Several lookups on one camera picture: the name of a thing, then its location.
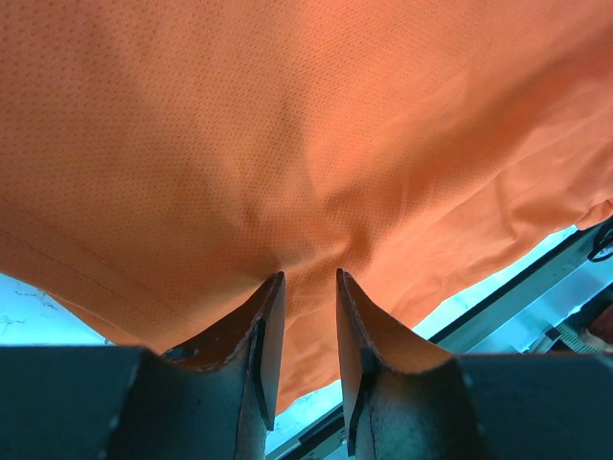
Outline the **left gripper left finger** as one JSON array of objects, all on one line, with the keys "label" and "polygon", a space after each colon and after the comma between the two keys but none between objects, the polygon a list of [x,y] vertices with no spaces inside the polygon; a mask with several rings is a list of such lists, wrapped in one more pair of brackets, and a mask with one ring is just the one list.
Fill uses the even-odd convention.
[{"label": "left gripper left finger", "polygon": [[5,459],[261,459],[274,426],[285,278],[205,331],[140,346],[1,350]]}]

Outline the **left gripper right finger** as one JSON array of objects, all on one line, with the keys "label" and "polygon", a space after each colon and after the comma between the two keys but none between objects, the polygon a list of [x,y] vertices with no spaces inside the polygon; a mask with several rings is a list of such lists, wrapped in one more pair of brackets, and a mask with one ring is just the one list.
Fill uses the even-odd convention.
[{"label": "left gripper right finger", "polygon": [[348,454],[357,459],[608,459],[609,354],[456,355],[336,273]]}]

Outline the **orange t shirt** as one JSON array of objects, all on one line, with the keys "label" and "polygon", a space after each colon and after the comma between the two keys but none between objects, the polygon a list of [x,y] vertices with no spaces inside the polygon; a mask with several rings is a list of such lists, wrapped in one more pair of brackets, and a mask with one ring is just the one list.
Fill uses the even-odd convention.
[{"label": "orange t shirt", "polygon": [[2,272],[163,352],[281,271],[279,410],[337,269],[413,327],[611,213],[608,1],[1,5]]}]

